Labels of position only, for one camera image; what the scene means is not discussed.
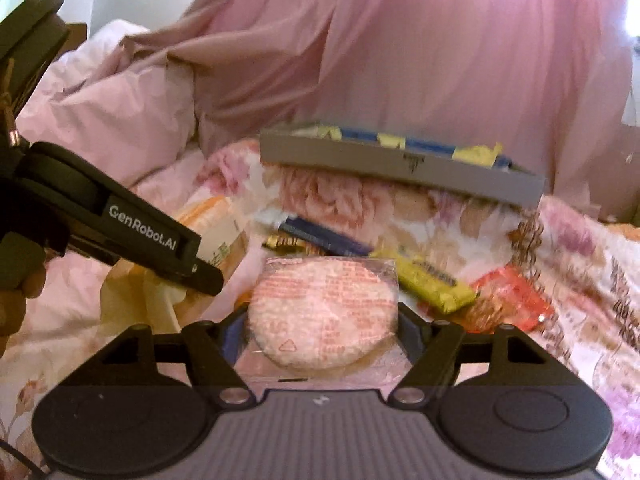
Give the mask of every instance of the bed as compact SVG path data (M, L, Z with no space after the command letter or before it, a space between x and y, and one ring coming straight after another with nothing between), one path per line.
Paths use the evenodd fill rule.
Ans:
M116 22L66 54L49 69L31 104L82 82L124 34L139 31ZM614 415L614 434L599 471L612 480L640 478L640 243L552 196L544 196L537 210L521 211L441 190L265 167L256 133L207 157L187 142L177 160L131 189L169 214L193 196L233 197L249 218L278 206L363 242L404 246L469 281L508 263L518 266L556 310L532 337L594 388ZM260 242L255 230L247 256L204 318L222 319L251 290L266 257ZM34 407L112 337L100 326L100 288L108 272L109 267L76 254L49 262L44 293L29 304L22 329L0 360L0 438L37 463L42 457L30 430ZM392 361L393 373L365 374L351 387L380 380L388 391L404 369ZM260 376L246 360L239 367L248 380ZM384 370L385 362L376 367ZM250 384L265 387L260 381ZM11 480L28 476L4 453L0 471Z

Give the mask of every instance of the bright light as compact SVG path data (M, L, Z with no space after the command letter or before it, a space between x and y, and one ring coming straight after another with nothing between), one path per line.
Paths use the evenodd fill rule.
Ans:
M626 0L625 28L630 36L640 36L640 0Z

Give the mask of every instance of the red triangle symbol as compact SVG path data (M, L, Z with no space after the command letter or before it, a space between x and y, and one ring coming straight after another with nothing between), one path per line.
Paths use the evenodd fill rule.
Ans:
M278 348L278 350L280 350L281 352L295 352L296 350L298 350L298 347L293 342L293 340L287 339L280 345L280 348Z

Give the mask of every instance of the red snack package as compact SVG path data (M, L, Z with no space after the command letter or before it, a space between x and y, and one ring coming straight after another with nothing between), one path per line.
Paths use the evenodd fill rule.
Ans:
M447 319L476 333L492 333L500 323L530 332L554 312L553 307L511 266L488 272L471 287L480 292L476 302L448 316L429 305L419 306L435 319Z

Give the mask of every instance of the human hand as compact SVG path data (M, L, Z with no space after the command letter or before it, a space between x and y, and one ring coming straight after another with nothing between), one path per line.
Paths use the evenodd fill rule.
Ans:
M37 298L44 288L47 271L44 266L28 276L16 290L0 290L0 356L9 336L20 330L27 309L27 299Z

